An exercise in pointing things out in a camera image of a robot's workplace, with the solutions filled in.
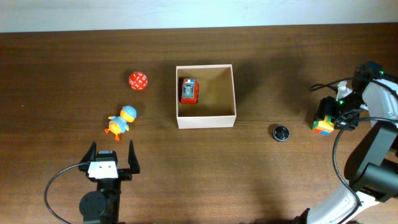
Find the black puck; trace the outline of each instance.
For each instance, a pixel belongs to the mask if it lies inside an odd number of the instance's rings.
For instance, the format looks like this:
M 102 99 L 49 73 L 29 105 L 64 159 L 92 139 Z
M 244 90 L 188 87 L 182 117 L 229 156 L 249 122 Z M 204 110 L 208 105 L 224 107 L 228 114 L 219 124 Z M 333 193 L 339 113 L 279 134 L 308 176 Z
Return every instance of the black puck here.
M 286 141 L 289 139 L 289 130 L 285 126 L 278 126 L 274 128 L 272 136 L 276 141 Z

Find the black round object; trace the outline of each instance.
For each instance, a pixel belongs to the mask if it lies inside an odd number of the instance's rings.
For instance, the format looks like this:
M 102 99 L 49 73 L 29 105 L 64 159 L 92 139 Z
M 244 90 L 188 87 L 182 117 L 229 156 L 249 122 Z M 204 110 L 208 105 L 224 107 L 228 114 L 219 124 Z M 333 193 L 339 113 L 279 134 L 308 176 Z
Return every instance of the black round object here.
M 289 130 L 285 126 L 278 126 L 274 128 L 272 136 L 276 141 L 286 141 L 289 138 Z
M 101 192 L 88 192 L 79 204 L 79 211 L 84 216 L 101 215 L 106 209 L 106 198 Z

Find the blue hat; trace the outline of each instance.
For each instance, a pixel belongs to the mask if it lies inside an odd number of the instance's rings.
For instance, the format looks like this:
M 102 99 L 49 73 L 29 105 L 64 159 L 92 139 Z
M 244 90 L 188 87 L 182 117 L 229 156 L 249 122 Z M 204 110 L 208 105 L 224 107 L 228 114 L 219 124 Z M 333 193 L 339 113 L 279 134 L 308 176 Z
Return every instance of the blue hat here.
M 137 111 L 132 106 L 123 106 L 123 110 L 133 118 L 137 117 Z

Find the colorful cube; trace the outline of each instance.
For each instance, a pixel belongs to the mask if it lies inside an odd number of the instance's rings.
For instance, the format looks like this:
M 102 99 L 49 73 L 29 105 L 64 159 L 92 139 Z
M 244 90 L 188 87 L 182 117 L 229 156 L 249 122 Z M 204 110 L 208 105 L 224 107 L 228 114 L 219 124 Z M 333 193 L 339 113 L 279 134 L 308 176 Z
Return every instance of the colorful cube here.
M 324 135 L 330 134 L 335 129 L 335 124 L 331 122 L 331 117 L 325 116 L 323 121 L 316 121 L 313 123 L 312 130 L 316 133 Z

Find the white wall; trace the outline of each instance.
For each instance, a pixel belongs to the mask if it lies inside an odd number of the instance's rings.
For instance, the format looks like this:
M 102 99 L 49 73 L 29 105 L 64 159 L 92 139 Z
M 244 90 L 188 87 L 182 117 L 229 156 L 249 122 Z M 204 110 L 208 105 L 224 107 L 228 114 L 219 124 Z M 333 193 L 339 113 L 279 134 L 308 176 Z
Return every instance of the white wall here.
M 0 0 L 0 32 L 398 22 L 398 0 Z

